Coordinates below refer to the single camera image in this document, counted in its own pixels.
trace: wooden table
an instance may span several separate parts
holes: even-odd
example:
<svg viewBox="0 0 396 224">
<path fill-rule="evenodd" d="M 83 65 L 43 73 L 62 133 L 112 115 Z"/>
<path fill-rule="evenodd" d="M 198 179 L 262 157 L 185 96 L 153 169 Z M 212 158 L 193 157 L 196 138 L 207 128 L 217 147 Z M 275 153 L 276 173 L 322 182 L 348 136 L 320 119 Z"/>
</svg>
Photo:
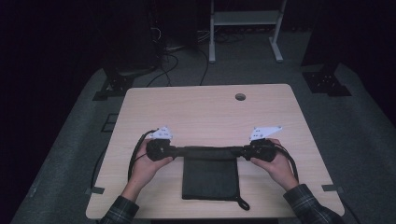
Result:
<svg viewBox="0 0 396 224">
<path fill-rule="evenodd" d="M 235 99 L 237 93 L 246 100 Z M 295 159 L 300 182 L 307 184 L 319 202 L 343 215 L 344 207 L 331 185 L 318 148 L 289 85 L 236 85 L 166 87 L 128 90 L 95 186 L 88 218 L 101 218 L 127 183 L 134 147 L 146 131 L 167 125 L 171 144 L 229 147 L 249 143 L 254 127 L 282 126 L 271 135 Z M 245 211 L 235 202 L 182 200 L 183 159 L 163 167 L 141 191 L 136 218 L 243 218 L 293 217 L 283 198 L 285 191 L 261 168 L 238 159 L 241 197 L 250 204 Z"/>
</svg>

